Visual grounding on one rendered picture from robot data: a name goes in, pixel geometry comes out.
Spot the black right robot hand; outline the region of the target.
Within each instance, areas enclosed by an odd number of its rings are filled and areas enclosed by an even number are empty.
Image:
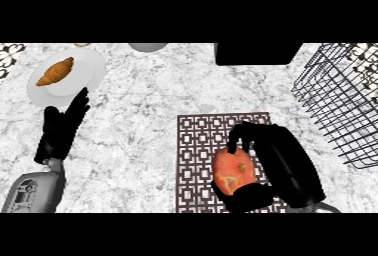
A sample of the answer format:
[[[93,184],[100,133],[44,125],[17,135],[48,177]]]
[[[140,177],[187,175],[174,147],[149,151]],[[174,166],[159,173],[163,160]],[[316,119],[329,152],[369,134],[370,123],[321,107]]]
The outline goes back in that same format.
[[[255,182],[227,196],[214,180],[211,187],[230,213],[245,213],[283,200],[290,208],[302,208],[326,198],[317,171],[302,146],[289,130],[273,124],[242,122],[228,132],[225,147],[240,148],[254,161]]]

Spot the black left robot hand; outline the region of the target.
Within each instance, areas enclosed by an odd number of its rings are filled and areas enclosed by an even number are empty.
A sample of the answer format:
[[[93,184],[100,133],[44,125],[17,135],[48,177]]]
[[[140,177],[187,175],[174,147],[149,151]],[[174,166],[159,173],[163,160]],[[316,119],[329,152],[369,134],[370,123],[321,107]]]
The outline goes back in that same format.
[[[38,164],[45,165],[51,158],[65,160],[88,109],[87,88],[81,89],[65,112],[53,106],[44,108],[42,136],[33,156]]]

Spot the orange squash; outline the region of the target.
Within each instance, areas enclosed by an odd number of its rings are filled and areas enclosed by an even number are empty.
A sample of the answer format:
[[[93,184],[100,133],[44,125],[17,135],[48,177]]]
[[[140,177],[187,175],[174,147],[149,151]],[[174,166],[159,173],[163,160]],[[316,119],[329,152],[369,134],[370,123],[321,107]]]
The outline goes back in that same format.
[[[255,182],[254,161],[249,154],[236,148],[230,153],[221,148],[212,157],[212,180],[224,195],[231,196],[234,191]]]

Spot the brown patterned placemat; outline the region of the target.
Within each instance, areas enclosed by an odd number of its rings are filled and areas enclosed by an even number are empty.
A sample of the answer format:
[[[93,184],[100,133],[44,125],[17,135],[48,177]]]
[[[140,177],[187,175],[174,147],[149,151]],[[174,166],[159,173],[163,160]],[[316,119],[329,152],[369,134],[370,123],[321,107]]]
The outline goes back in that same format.
[[[267,112],[177,116],[175,212],[225,213],[211,188],[212,154],[225,146],[228,131],[242,121],[270,124]]]

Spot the white plate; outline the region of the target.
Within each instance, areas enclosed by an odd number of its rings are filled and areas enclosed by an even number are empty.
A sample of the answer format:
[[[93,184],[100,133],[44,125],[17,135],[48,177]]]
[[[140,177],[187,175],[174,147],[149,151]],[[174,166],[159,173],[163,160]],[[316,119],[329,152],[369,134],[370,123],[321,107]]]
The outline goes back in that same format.
[[[66,58],[72,57],[72,68],[60,81],[38,86],[36,82],[47,69]],[[41,107],[65,107],[82,88],[93,91],[103,80],[106,63],[101,55],[91,49],[72,48],[54,54],[38,65],[28,80],[26,92],[33,104]]]

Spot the brown croissant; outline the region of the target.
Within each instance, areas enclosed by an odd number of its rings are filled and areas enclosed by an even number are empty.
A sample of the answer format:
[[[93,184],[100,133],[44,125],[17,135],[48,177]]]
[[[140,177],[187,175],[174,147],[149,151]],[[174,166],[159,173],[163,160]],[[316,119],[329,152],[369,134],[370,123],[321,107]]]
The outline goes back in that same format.
[[[44,75],[38,79],[35,85],[45,86],[59,82],[69,74],[73,66],[73,58],[67,57],[56,62],[45,70]]]

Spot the grey round object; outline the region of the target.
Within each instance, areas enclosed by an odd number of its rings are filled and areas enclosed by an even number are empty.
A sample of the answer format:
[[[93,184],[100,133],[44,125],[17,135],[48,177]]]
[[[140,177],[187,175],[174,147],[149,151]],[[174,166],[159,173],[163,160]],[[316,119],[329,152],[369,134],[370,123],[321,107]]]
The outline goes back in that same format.
[[[166,46],[165,43],[129,43],[129,47],[143,53],[155,52]]]

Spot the black box appliance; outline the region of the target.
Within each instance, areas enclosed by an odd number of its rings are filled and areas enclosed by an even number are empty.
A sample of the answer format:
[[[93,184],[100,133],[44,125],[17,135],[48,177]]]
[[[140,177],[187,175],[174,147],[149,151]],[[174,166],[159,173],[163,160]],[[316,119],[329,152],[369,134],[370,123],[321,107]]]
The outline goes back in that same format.
[[[286,65],[299,48],[301,43],[217,43],[214,45],[215,64],[218,66]]]

